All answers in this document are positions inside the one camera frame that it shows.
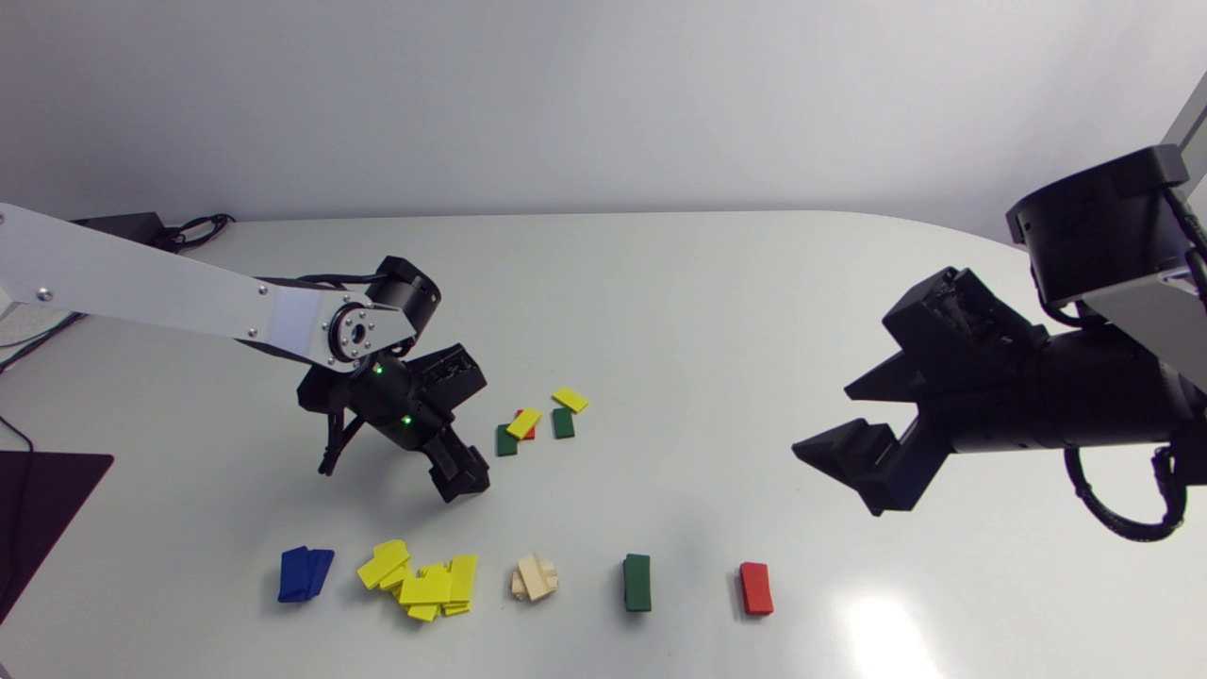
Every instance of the stack of blue blocks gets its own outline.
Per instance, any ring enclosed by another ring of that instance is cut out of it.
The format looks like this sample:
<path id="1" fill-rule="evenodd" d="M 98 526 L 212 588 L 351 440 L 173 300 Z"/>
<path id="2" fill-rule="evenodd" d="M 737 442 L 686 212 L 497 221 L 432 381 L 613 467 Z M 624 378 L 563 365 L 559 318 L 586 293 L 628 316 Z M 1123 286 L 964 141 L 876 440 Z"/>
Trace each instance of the stack of blue blocks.
<path id="1" fill-rule="evenodd" d="M 276 601 L 298 603 L 317 597 L 333 558 L 336 552 L 331 550 L 308 550 L 305 546 L 281 552 L 281 591 Z"/>

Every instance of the wooden block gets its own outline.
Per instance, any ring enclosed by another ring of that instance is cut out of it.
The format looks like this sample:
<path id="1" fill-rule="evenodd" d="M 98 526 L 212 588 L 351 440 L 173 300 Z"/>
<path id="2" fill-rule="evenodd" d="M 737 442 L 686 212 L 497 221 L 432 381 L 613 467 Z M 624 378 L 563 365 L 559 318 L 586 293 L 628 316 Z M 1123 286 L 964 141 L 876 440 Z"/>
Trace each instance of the wooden block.
<path id="1" fill-rule="evenodd" d="M 527 433 L 536 427 L 536 423 L 541 420 L 541 411 L 535 409 L 524 409 L 520 415 L 515 416 L 515 420 L 507 427 L 507 433 L 514 439 L 523 439 L 527 437 Z"/>
<path id="2" fill-rule="evenodd" d="M 395 587 L 402 585 L 403 580 L 414 578 L 415 574 L 410 572 L 410 560 L 403 562 L 402 566 L 391 570 L 385 578 L 378 583 L 378 587 L 381 590 L 393 590 Z"/>
<path id="3" fill-rule="evenodd" d="M 741 575 L 746 615 L 771 615 L 775 613 L 766 564 L 746 562 L 741 566 Z"/>
<path id="4" fill-rule="evenodd" d="M 512 572 L 512 596 L 521 602 L 527 598 L 527 590 L 524 589 L 524 579 L 520 578 L 519 570 Z"/>
<path id="5" fill-rule="evenodd" d="M 558 569 L 553 567 L 553 562 L 541 560 L 541 573 L 544 574 L 544 583 L 549 585 L 550 590 L 558 589 Z"/>
<path id="6" fill-rule="evenodd" d="M 398 603 L 402 605 L 449 603 L 453 576 L 444 569 L 444 564 L 428 566 L 419 573 L 419 578 L 402 581 Z"/>
<path id="7" fill-rule="evenodd" d="M 449 590 L 450 602 L 466 602 L 473 598 L 473 580 L 478 573 L 478 557 L 474 555 L 457 555 L 449 562 L 449 576 L 453 578 L 453 586 Z"/>
<path id="8" fill-rule="evenodd" d="M 377 587 L 378 584 L 380 584 L 381 580 L 393 569 L 398 568 L 403 563 L 407 563 L 407 560 L 409 558 L 410 554 L 407 552 L 407 544 L 402 540 L 381 543 L 377 548 L 373 548 L 373 558 L 371 558 L 365 566 L 357 568 L 356 575 L 360 576 L 366 590 L 372 590 L 373 587 Z"/>
<path id="9" fill-rule="evenodd" d="M 500 425 L 495 428 L 495 455 L 501 458 L 520 452 L 519 446 L 515 445 L 515 439 L 512 439 L 512 435 L 507 433 L 508 427 L 507 425 Z"/>
<path id="10" fill-rule="evenodd" d="M 517 566 L 530 599 L 538 602 L 553 592 L 544 580 L 544 573 L 541 572 L 541 560 L 536 555 L 521 558 Z"/>
<path id="11" fill-rule="evenodd" d="M 515 411 L 515 417 L 521 415 L 524 415 L 524 411 Z M 529 433 L 524 435 L 523 441 L 531 441 L 532 439 L 536 439 L 536 426 L 533 426 L 532 429 L 529 429 Z"/>
<path id="12" fill-rule="evenodd" d="M 415 620 L 431 622 L 441 613 L 441 604 L 418 604 L 407 607 L 407 615 Z"/>
<path id="13" fill-rule="evenodd" d="M 568 387 L 562 387 L 554 392 L 553 400 L 575 411 L 576 415 L 583 412 L 583 409 L 590 405 L 590 402 Z"/>
<path id="14" fill-rule="evenodd" d="M 553 421 L 554 439 L 575 438 L 575 414 L 570 409 L 553 409 L 549 420 Z"/>
<path id="15" fill-rule="evenodd" d="M 649 557 L 647 555 L 624 557 L 624 610 L 629 613 L 653 610 L 649 596 Z"/>

